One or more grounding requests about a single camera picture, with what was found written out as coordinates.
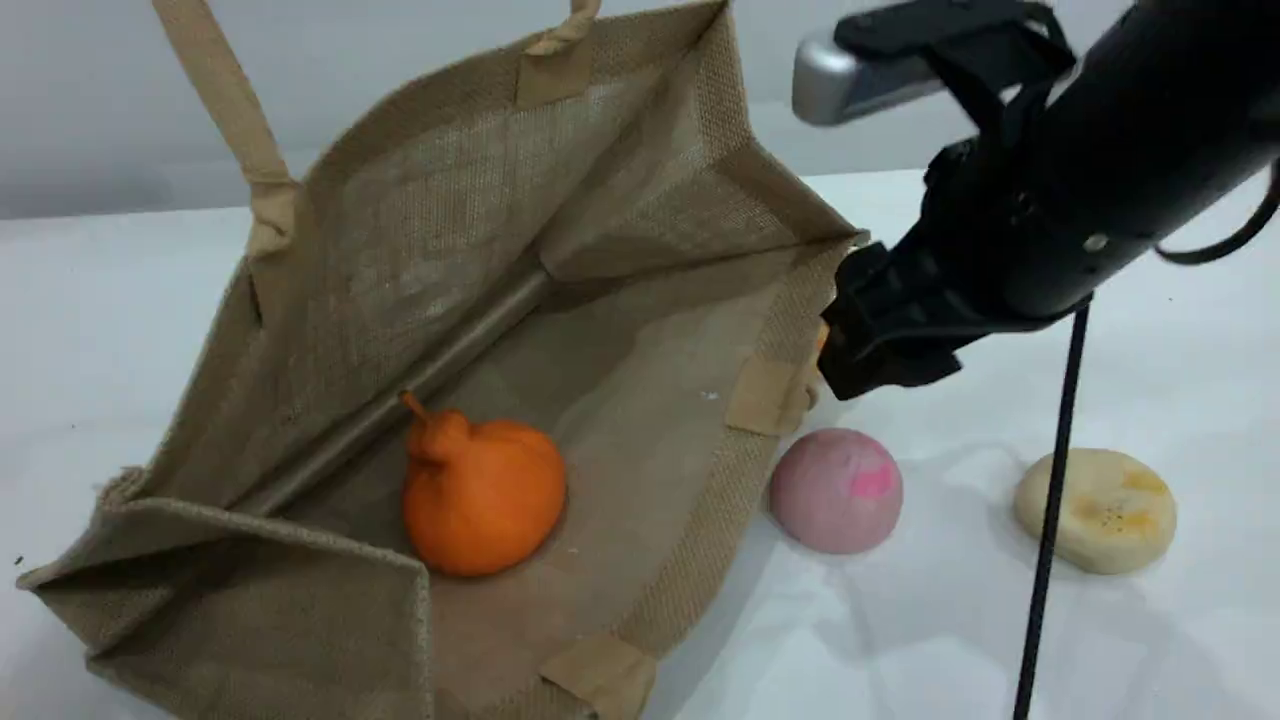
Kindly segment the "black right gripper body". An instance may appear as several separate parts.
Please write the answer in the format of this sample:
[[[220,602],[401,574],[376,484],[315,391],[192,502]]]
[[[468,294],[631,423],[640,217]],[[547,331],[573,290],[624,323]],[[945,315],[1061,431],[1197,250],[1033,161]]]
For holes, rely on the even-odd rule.
[[[945,146],[925,169],[920,215],[905,236],[902,336],[1028,333],[1004,299],[1010,269],[1010,155],[992,138]]]

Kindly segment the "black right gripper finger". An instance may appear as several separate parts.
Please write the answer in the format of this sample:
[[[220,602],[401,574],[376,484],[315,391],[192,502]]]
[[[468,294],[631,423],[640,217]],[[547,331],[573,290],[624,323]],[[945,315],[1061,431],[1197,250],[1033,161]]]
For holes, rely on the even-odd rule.
[[[851,251],[835,274],[833,304],[870,319],[928,318],[925,301],[934,293],[936,272],[914,252],[897,252],[873,242]]]
[[[928,304],[835,299],[820,316],[827,336],[817,369],[841,401],[882,387],[928,386],[960,370],[966,325]]]

